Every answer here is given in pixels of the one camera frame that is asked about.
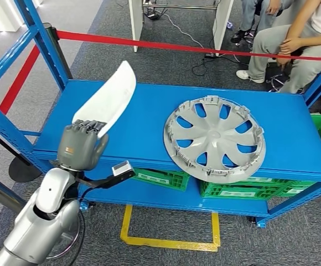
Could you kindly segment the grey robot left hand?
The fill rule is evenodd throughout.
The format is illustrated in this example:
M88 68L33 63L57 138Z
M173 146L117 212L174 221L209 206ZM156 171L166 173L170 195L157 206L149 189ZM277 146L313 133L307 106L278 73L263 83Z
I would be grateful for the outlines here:
M76 120L66 126L57 150L57 160L73 171L95 168L109 141L108 134L98 136L106 125L96 120Z

